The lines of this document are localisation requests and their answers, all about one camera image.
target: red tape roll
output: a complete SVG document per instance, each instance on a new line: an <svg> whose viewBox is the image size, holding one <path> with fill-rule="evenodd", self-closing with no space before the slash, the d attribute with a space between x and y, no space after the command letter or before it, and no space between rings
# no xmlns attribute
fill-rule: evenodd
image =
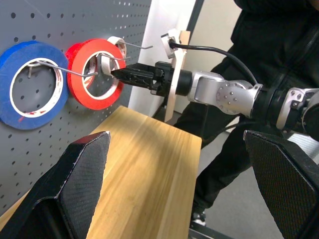
<svg viewBox="0 0 319 239"><path fill-rule="evenodd" d="M106 53L116 58L122 58L121 51L115 45L105 39L93 39L74 47L72 57L69 58L69 70L84 73L87 62L98 53ZM116 60L116 68L125 68L124 60ZM111 106L121 95L124 84L115 78L111 88L102 96L91 95L81 76L68 73L68 86L74 98L83 106L92 110L102 110Z"/></svg>

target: wood grain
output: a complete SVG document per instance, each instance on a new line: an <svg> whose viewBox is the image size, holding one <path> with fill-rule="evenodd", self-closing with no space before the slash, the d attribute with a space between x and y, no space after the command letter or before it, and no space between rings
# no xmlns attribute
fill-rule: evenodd
<svg viewBox="0 0 319 239"><path fill-rule="evenodd" d="M201 139L125 107L92 133L107 130L111 145L87 238L186 239Z"/></svg>

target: gray pegboard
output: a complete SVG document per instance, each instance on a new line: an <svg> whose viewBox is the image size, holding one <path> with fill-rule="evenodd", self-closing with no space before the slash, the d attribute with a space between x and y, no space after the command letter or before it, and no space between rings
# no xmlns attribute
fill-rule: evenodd
<svg viewBox="0 0 319 239"><path fill-rule="evenodd" d="M141 45L151 0L11 0L0 1L0 54L15 44L37 40L65 52L91 38L117 36ZM127 46L136 63L140 50ZM99 75L90 92L100 95L111 79ZM22 71L13 87L13 100L21 111L40 108L54 89L47 67ZM131 87L125 86L111 107L89 110L73 97L48 124L35 130L17 130L0 122L0 215L13 205L53 164L67 145L89 134L119 105L127 106Z"/></svg>

